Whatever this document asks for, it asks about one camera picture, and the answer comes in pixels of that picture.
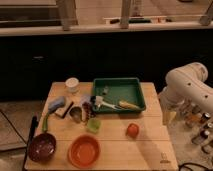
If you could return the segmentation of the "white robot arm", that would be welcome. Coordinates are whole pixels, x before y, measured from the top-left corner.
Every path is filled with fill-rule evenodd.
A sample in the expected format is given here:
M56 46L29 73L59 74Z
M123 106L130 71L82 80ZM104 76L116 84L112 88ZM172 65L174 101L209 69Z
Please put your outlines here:
M193 102L205 112L213 113L213 88L205 84L208 70L199 62L170 70L165 76L166 86L158 94L163 124L168 125L186 102Z

